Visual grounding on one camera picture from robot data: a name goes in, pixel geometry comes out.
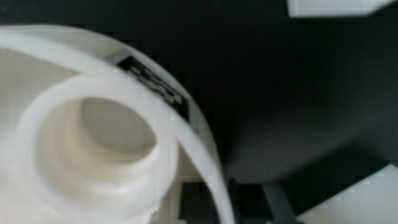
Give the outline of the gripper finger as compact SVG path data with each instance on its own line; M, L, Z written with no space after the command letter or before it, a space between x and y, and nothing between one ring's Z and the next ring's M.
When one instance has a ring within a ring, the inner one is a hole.
M277 184L263 184L263 192L272 211L272 224L299 224L288 197Z

